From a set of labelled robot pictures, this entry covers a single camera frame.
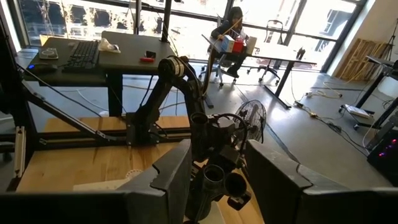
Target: black keyboard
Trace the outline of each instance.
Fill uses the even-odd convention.
[[[95,73],[98,61],[98,41],[82,41],[72,49],[63,72]]]

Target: chair wheel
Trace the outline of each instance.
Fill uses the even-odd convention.
[[[4,162],[11,162],[12,161],[12,156],[9,152],[3,153],[2,155],[2,160]]]

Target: wooden pallet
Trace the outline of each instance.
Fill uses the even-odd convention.
[[[385,58],[390,47],[384,42],[356,39],[336,77],[343,80],[372,79],[377,65],[368,62],[366,56]]]

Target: concrete floor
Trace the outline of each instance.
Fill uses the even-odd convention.
[[[27,65],[31,59],[29,54],[20,55],[18,62]],[[194,64],[197,73],[200,71],[199,64]],[[258,82],[260,74],[253,70],[250,75],[246,74],[246,69],[239,71],[240,78],[235,85],[230,85],[232,78],[224,77],[224,87],[219,88],[218,79],[211,79],[208,90],[208,96],[213,100],[215,108],[207,109],[206,113],[235,113],[240,105],[247,100],[260,100],[267,110],[267,128],[265,145],[272,147],[280,152],[291,152],[303,165],[327,176],[328,178],[339,182],[351,189],[366,189],[370,187],[388,187],[390,183],[378,173],[368,162],[366,157],[358,152],[351,144],[346,142],[341,136],[334,133],[328,126],[312,119],[309,115],[298,108],[285,110],[278,102],[272,99],[270,94],[266,92],[264,87]],[[336,118],[333,122],[341,126],[350,137],[358,144],[362,145],[362,140],[367,128],[360,128],[355,131],[352,127],[354,121],[350,115],[341,116],[338,108],[342,104],[354,104],[358,95],[363,94],[361,91],[364,83],[349,83],[343,85],[341,80],[335,80],[328,75],[312,72],[293,72],[292,79],[288,79],[282,92],[281,98],[287,103],[293,104],[294,98],[300,99],[305,92],[323,90],[327,95],[332,95],[331,90],[325,90],[323,82],[332,82],[337,85],[331,85],[333,88],[343,94],[340,99],[331,99],[320,96],[312,98],[304,97],[302,103],[309,107],[312,111],[321,117]],[[124,85],[134,85],[139,88],[146,88],[149,77],[145,76],[124,76]],[[271,74],[264,77],[264,83],[271,88],[276,89],[275,80]],[[62,98],[46,87],[39,87],[36,82],[30,82],[32,87],[44,95],[46,99],[55,106],[65,110],[70,115],[76,117],[95,116],[93,113],[80,108],[78,105]],[[63,91],[69,97],[83,103],[89,108],[102,112],[86,100],[84,100],[76,90],[76,88],[57,88]],[[92,103],[106,109],[108,107],[106,88],[79,88],[80,93]],[[125,87],[123,91],[123,106],[126,111],[135,111],[139,106],[139,102],[144,96],[145,91],[137,88]],[[382,102],[390,100],[386,95],[375,91],[363,108],[373,110],[378,117],[383,111]],[[183,95],[176,92],[170,92],[165,106],[183,102]],[[43,130],[45,121],[52,115],[42,111],[36,106],[31,106],[35,122],[38,130]],[[185,115],[185,105],[181,104],[166,108],[162,115]],[[0,125],[0,131],[9,132],[13,130],[12,121],[4,121]],[[365,143],[371,139],[374,132],[370,131],[365,138]],[[11,165],[4,165],[0,162],[0,190],[3,182],[12,174]]]

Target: wooden board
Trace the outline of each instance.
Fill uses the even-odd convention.
[[[384,42],[356,39],[336,77],[343,80],[372,79],[377,65],[368,62],[366,56],[385,58],[388,48],[389,45]]]
[[[82,118],[92,128],[99,130],[125,129],[119,118]],[[160,117],[163,128],[188,127],[185,116]],[[76,131],[67,123],[49,119],[45,132]],[[18,192],[72,191],[74,185],[119,180],[132,169],[145,170],[159,157],[178,143],[163,143],[149,147],[99,147],[37,151],[18,186]],[[240,211],[235,211],[223,197],[218,205],[227,224],[262,224],[261,213],[251,189],[252,200]]]

